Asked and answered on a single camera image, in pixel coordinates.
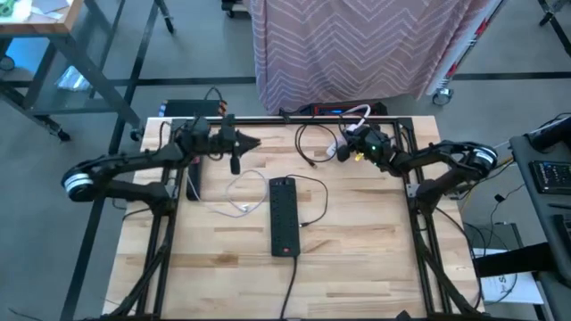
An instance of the white paper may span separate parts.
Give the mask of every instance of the white paper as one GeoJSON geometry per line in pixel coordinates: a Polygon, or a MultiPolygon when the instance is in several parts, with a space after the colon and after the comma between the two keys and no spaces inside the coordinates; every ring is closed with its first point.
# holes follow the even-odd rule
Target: white paper
{"type": "MultiPolygon", "coordinates": [[[[487,249],[485,255],[503,253],[506,250],[487,249]]],[[[476,257],[482,257],[484,249],[474,249],[476,257]]],[[[511,289],[516,281],[516,275],[491,276],[482,278],[482,293],[484,302],[492,303],[501,299],[511,289]]],[[[501,300],[504,303],[543,304],[543,298],[537,289],[531,272],[517,273],[516,286],[501,300]]]]}

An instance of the electronic device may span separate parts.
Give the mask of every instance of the electronic device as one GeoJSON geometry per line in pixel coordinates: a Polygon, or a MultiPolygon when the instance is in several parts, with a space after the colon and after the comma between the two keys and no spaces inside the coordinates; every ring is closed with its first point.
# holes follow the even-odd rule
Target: electronic device
{"type": "Polygon", "coordinates": [[[203,176],[203,156],[195,157],[186,170],[188,170],[188,178],[190,178],[190,182],[186,180],[186,198],[193,202],[200,201],[200,186],[202,181],[201,178],[203,176]]]}
{"type": "Polygon", "coordinates": [[[535,160],[529,167],[539,193],[571,194],[571,163],[535,160]]]}
{"type": "Polygon", "coordinates": [[[567,252],[571,255],[571,214],[558,214],[553,216],[555,226],[559,236],[567,247],[567,252]]]}
{"type": "Polygon", "coordinates": [[[160,117],[219,116],[222,101],[203,99],[170,99],[161,105],[160,117]]]}
{"type": "Polygon", "coordinates": [[[300,227],[297,218],[295,179],[291,177],[270,179],[269,219],[271,255],[275,257],[300,255],[300,227]]]}

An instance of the white cable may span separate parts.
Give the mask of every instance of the white cable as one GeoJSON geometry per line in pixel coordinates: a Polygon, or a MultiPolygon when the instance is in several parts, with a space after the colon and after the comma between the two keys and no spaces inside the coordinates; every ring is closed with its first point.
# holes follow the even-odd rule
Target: white cable
{"type": "MultiPolygon", "coordinates": [[[[534,134],[534,133],[537,133],[537,132],[540,131],[540,130],[544,130],[545,128],[550,128],[551,126],[555,126],[555,125],[559,124],[561,121],[563,121],[563,120],[565,120],[565,119],[568,119],[568,117],[565,117],[564,119],[555,120],[555,121],[553,121],[552,123],[550,123],[549,125],[545,125],[545,126],[543,126],[542,128],[537,128],[536,130],[530,131],[530,132],[527,133],[527,134],[534,134]]],[[[503,145],[508,144],[508,143],[509,143],[509,140],[507,140],[507,141],[505,141],[505,142],[503,142],[503,143],[501,143],[501,144],[495,145],[495,146],[493,147],[493,149],[497,149],[497,148],[502,147],[503,145]]]]}
{"type": "Polygon", "coordinates": [[[228,186],[226,186],[226,189],[224,191],[224,197],[226,198],[226,200],[230,204],[232,204],[232,206],[234,206],[237,210],[240,210],[242,212],[239,215],[229,214],[229,213],[226,213],[222,210],[214,209],[213,207],[208,205],[207,202],[204,202],[200,197],[198,197],[198,193],[196,192],[196,189],[194,188],[193,181],[192,181],[192,179],[190,179],[190,175],[188,174],[188,171],[186,172],[186,180],[188,181],[188,184],[190,184],[190,187],[193,189],[194,196],[196,197],[196,199],[200,203],[202,203],[204,205],[204,207],[206,207],[209,210],[215,211],[219,214],[222,214],[224,216],[231,217],[231,218],[241,218],[241,217],[244,217],[244,216],[250,214],[252,211],[256,210],[264,202],[264,200],[266,200],[266,197],[268,197],[268,179],[266,179],[266,177],[264,177],[263,174],[261,174],[258,170],[255,170],[255,169],[248,169],[246,171],[243,171],[239,177],[234,178],[234,180],[232,182],[230,182],[230,184],[228,184],[228,186]],[[258,176],[260,176],[261,179],[263,179],[263,181],[264,181],[264,195],[261,197],[261,200],[252,207],[249,207],[248,206],[249,204],[241,206],[241,205],[234,203],[234,201],[232,201],[230,199],[230,197],[228,196],[228,190],[230,189],[230,187],[232,187],[236,183],[236,181],[238,181],[238,179],[242,178],[246,173],[250,173],[250,172],[258,174],[258,176]]]}
{"type": "Polygon", "coordinates": [[[360,110],[365,109],[365,108],[367,108],[367,111],[365,111],[365,116],[364,116],[362,119],[360,119],[359,124],[357,124],[357,127],[356,127],[356,128],[359,128],[359,127],[361,127],[361,126],[365,123],[365,119],[367,119],[368,115],[370,115],[370,113],[371,113],[371,106],[369,106],[368,104],[364,103],[364,104],[362,104],[362,105],[359,105],[359,106],[357,106],[357,107],[353,107],[353,108],[349,109],[348,111],[344,112],[343,115],[348,114],[348,113],[352,113],[352,112],[355,112],[355,111],[360,111],[360,110]]]}

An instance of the floor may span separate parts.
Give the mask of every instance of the floor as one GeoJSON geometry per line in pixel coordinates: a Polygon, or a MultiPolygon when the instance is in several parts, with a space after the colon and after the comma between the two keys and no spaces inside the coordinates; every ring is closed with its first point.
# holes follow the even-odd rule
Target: floor
{"type": "MultiPolygon", "coordinates": [[[[507,0],[495,22],[461,66],[468,72],[571,71],[571,59],[555,33],[537,23],[542,10],[535,0],[507,0]]],[[[99,1],[113,17],[116,1],[99,1]]],[[[247,19],[230,20],[219,1],[168,0],[177,28],[172,37],[161,19],[141,78],[252,76],[252,30],[247,19]]],[[[108,78],[128,78],[151,1],[128,0],[120,20],[104,73],[108,78]]],[[[571,7],[558,16],[571,35],[571,7]]],[[[4,79],[29,79],[45,46],[42,40],[14,42],[9,54],[18,69],[4,79]]],[[[451,83],[455,96],[445,107],[408,96],[386,99],[391,114],[435,115],[443,138],[473,140],[497,145],[511,136],[536,128],[559,112],[568,111],[571,79],[478,80],[451,83]]],[[[121,93],[124,87],[118,88],[121,93]]],[[[133,108],[140,117],[156,116],[164,99],[202,98],[207,86],[148,86],[136,91],[133,108]]],[[[229,108],[238,115],[262,115],[254,85],[219,86],[229,108]]],[[[62,174],[72,165],[107,150],[115,117],[111,114],[56,118],[72,135],[60,144],[44,129],[7,106],[0,118],[0,318],[22,320],[15,309],[42,320],[59,318],[77,253],[87,224],[89,203],[74,203],[60,187],[62,174]]],[[[137,144],[123,139],[121,149],[137,144]]],[[[509,155],[503,146],[502,156],[509,155]]],[[[493,196],[506,194],[521,184],[517,168],[501,179],[482,184],[462,215],[467,222],[487,224],[493,196]]],[[[103,306],[107,280],[120,233],[121,212],[104,209],[95,249],[87,271],[76,319],[96,317],[103,306]]],[[[525,191],[514,193],[499,208],[496,219],[517,223],[524,243],[544,240],[525,191]]],[[[534,318],[530,307],[498,304],[488,308],[495,316],[534,318]]]]}

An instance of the black power strip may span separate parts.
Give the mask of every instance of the black power strip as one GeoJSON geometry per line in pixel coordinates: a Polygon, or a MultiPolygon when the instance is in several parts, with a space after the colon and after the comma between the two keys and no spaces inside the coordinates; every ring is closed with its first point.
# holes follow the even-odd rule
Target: black power strip
{"type": "Polygon", "coordinates": [[[297,218],[295,179],[272,178],[269,181],[269,217],[271,223],[271,255],[300,255],[300,226],[297,218]]]}

